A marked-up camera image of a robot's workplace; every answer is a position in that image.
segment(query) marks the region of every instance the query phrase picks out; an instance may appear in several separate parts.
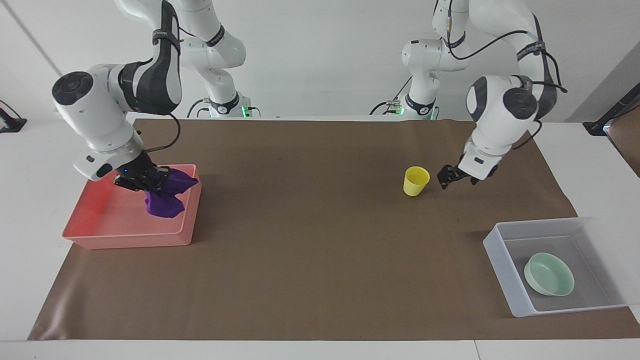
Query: mint green bowl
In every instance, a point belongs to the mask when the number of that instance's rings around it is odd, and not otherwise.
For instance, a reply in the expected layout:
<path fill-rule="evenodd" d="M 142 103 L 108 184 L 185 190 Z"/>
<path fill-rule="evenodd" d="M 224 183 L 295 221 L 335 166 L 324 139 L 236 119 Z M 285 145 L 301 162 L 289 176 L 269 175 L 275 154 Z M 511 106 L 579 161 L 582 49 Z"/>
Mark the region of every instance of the mint green bowl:
<path fill-rule="evenodd" d="M 569 266 L 557 256 L 539 252 L 524 266 L 524 278 L 542 295 L 567 296 L 573 291 L 575 279 Z"/>

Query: cup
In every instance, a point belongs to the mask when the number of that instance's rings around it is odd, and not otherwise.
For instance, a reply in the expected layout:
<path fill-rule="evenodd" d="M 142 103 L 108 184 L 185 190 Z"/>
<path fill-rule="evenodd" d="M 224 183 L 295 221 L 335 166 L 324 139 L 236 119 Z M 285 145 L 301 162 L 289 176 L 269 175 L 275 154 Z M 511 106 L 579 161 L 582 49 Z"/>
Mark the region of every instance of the cup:
<path fill-rule="evenodd" d="M 409 196 L 418 196 L 418 194 L 429 183 L 431 176 L 429 172 L 421 167 L 410 167 L 404 173 L 404 193 Z"/>

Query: brown mat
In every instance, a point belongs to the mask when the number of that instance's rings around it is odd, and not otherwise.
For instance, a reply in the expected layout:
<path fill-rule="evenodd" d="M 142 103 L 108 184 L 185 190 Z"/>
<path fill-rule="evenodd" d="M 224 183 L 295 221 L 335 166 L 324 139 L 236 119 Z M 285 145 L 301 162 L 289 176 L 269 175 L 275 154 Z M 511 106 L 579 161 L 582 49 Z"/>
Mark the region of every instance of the brown mat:
<path fill-rule="evenodd" d="M 171 121 L 137 125 L 148 146 Z M 513 318 L 482 240 L 496 222 L 574 217 L 540 151 L 421 196 L 404 170 L 456 161 L 473 123 L 184 121 L 154 154 L 196 163 L 187 247 L 73 246 L 29 339 L 637 338 L 628 308 Z"/>
<path fill-rule="evenodd" d="M 609 136 L 618 151 L 640 176 L 640 109 L 621 117 L 609 128 Z"/>

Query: pink bin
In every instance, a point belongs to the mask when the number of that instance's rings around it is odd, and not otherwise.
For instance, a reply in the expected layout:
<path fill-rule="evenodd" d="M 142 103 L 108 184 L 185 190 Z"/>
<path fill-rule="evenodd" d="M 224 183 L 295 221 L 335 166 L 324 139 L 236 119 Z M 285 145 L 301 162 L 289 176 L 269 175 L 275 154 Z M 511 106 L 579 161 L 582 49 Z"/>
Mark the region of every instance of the pink bin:
<path fill-rule="evenodd" d="M 193 164 L 169 165 L 198 177 Z M 62 237 L 87 249 L 189 245 L 202 185 L 176 195 L 185 211 L 175 218 L 149 215 L 145 193 L 115 186 L 115 172 L 100 181 L 87 181 Z"/>

